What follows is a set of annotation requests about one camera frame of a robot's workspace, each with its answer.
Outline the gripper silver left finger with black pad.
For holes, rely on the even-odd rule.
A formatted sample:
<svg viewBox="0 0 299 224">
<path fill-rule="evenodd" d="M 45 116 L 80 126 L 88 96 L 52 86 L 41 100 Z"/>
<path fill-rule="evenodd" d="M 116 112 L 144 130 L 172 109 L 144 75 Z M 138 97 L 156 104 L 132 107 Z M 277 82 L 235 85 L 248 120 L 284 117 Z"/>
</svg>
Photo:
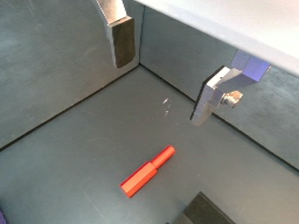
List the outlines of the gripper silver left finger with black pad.
<svg viewBox="0 0 299 224">
<path fill-rule="evenodd" d="M 93 2 L 106 25 L 113 64 L 116 68 L 121 68 L 136 56 L 134 20 L 126 15 L 122 0 L 93 0 Z"/>
</svg>

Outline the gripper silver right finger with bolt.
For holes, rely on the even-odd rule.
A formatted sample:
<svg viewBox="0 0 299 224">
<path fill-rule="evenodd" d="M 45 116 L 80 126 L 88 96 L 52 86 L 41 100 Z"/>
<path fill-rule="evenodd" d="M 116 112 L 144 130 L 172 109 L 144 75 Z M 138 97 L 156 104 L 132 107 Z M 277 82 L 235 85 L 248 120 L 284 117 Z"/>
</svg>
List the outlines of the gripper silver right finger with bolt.
<svg viewBox="0 0 299 224">
<path fill-rule="evenodd" d="M 256 84 L 268 68 L 268 62 L 236 50 L 231 65 L 221 66 L 201 83 L 191 122 L 200 126 L 220 105 L 235 108 L 243 98 L 239 90 Z"/>
</svg>

